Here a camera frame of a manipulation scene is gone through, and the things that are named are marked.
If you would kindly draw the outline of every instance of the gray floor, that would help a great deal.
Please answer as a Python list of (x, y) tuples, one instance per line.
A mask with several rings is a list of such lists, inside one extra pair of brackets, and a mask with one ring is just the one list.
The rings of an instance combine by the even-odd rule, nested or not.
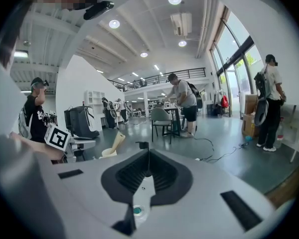
[[(169, 136), (161, 136), (161, 127), (158, 127), (158, 138), (154, 134), (154, 142), (151, 142), (151, 125), (149, 119), (132, 119), (128, 125), (120, 125), (120, 131), (126, 136), (125, 141), (118, 148), (117, 153), (128, 151), (135, 152), (138, 149), (136, 141), (148, 141), (150, 148), (166, 150), (189, 158), (219, 158), (223, 154), (231, 153), (234, 147), (239, 148), (240, 143), (245, 139), (241, 133), (242, 121), (236, 118), (198, 118), (198, 130), (195, 138), (207, 138), (196, 140), (193, 138), (172, 139), (169, 144)], [(102, 150), (110, 148), (117, 134), (116, 129), (104, 129), (97, 138), (96, 147), (84, 154), (85, 159), (92, 159), (93, 156), (101, 156)], [(241, 178), (262, 193), (266, 193), (282, 183), (298, 166), (299, 154), (296, 155), (293, 163), (289, 160), (293, 149), (282, 145), (275, 153), (268, 153), (256, 147), (256, 141), (250, 145), (237, 149), (233, 154), (227, 155), (218, 161), (210, 161), (219, 168)]]

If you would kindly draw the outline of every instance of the balcony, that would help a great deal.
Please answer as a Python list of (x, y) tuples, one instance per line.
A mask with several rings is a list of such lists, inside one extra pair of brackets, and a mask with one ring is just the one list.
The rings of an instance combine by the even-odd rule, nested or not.
[(151, 86), (152, 87), (162, 87), (163, 85), (166, 85), (168, 76), (174, 73), (178, 76), (180, 80), (187, 80), (187, 81), (194, 81), (199, 82), (200, 80), (203, 80), (204, 82), (208, 82), (208, 78), (206, 77), (205, 73), (205, 67), (202, 68), (195, 68), (195, 69), (188, 69), (188, 70), (182, 70), (177, 72), (169, 72), (167, 74), (159, 74), (151, 77), (144, 78), (143, 80), (137, 80), (133, 81), (131, 83), (122, 84), (119, 82), (111, 81), (109, 80), (116, 88), (118, 88), (120, 91), (127, 92), (132, 91), (140, 88), (146, 88)]

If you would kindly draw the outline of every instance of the chair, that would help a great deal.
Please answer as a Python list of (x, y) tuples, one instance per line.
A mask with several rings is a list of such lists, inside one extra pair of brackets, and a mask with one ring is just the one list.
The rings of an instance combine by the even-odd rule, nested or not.
[[(153, 108), (150, 114), (151, 118), (151, 141), (153, 142), (153, 130), (154, 126), (156, 129), (156, 135), (158, 136), (157, 127), (162, 126), (163, 132), (162, 136), (170, 135), (169, 144), (171, 144), (171, 135), (172, 135), (172, 123), (170, 115), (163, 108)], [(165, 127), (168, 129), (170, 126), (170, 132), (165, 133)]]

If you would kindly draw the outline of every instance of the man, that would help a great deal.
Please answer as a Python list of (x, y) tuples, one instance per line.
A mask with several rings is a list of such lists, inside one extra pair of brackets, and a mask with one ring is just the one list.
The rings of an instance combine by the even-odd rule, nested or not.
[(196, 97), (186, 81), (180, 80), (174, 73), (168, 76), (168, 81), (173, 85), (171, 92), (164, 98), (167, 101), (173, 94), (176, 95), (177, 105), (183, 107), (187, 119), (187, 134), (183, 137), (194, 137), (192, 131), (196, 121)]
[(31, 140), (36, 142), (45, 143), (44, 136), (47, 126), (43, 123), (43, 108), (42, 104), (45, 101), (46, 87), (44, 82), (39, 78), (35, 78), (31, 82), (31, 95), (27, 97), (24, 105), (26, 115), (26, 125), (29, 126), (32, 117), (30, 132), (32, 135)]
[(264, 146), (265, 151), (276, 151), (274, 142), (280, 122), (280, 106), (286, 97), (281, 88), (282, 79), (277, 68), (276, 59), (273, 55), (266, 56), (266, 66), (261, 70), (269, 81), (271, 93), (267, 98), (269, 107), (264, 123), (261, 125), (257, 147)]
[(128, 120), (126, 118), (126, 107), (125, 107), (125, 104), (124, 102), (119, 98), (118, 99), (118, 103), (119, 103), (119, 112), (121, 113), (123, 119), (124, 119), (124, 124), (127, 124), (128, 123)]

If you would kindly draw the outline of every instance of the sneaker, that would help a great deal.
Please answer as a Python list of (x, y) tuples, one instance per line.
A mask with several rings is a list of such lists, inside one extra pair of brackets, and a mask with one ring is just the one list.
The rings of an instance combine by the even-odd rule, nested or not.
[(183, 137), (183, 138), (194, 138), (194, 135), (193, 133), (185, 133), (185, 134), (181, 134), (180, 137)]
[(263, 150), (265, 150), (265, 151), (270, 151), (270, 152), (274, 152), (274, 151), (276, 151), (277, 149), (275, 148), (275, 147), (272, 147), (272, 148), (266, 148), (266, 147), (264, 147), (264, 149)]

